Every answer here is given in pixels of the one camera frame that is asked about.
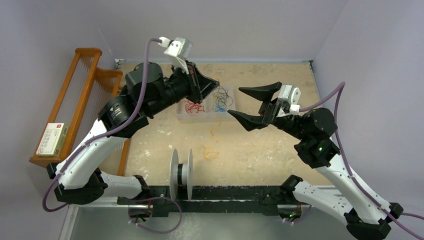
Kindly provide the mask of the grey cable spool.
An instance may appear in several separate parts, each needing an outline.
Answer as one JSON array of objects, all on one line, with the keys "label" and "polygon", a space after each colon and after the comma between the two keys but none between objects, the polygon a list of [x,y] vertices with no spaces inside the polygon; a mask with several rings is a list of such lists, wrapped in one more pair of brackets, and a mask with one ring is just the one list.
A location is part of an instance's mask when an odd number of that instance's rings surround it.
[{"label": "grey cable spool", "polygon": [[186,187],[187,199],[190,201],[193,195],[194,179],[193,151],[190,149],[187,163],[179,163],[177,149],[171,155],[169,168],[169,194],[172,200],[177,199],[178,187]]}]

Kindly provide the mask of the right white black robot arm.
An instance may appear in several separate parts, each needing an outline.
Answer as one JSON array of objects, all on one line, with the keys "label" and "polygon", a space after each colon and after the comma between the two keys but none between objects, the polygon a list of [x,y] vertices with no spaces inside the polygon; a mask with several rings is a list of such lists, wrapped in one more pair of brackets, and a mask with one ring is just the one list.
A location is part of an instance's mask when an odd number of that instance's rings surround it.
[{"label": "right white black robot arm", "polygon": [[332,140],[337,132],[333,113],[320,103],[302,108],[301,91],[291,84],[276,82],[240,91],[261,101],[258,115],[230,110],[247,131],[269,125],[299,140],[294,146],[298,157],[310,168],[328,179],[340,196],[321,190],[301,177],[291,175],[281,185],[280,196],[288,204],[309,204],[344,224],[358,240],[383,240],[391,231],[403,208],[388,202],[372,190],[344,159],[342,150]]}]

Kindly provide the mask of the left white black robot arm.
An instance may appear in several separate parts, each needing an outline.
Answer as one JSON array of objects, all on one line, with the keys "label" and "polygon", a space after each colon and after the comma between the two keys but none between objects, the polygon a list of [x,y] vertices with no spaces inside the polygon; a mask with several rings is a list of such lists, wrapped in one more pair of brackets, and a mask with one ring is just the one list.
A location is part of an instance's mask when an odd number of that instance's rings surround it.
[{"label": "left white black robot arm", "polygon": [[123,197],[138,205],[149,199],[142,176],[118,176],[100,170],[100,164],[149,119],[183,99],[200,104],[219,86],[193,62],[187,70],[173,66],[166,77],[159,64],[144,62],[125,75],[125,85],[99,111],[86,137],[61,163],[47,167],[57,201],[85,205],[101,197]]}]

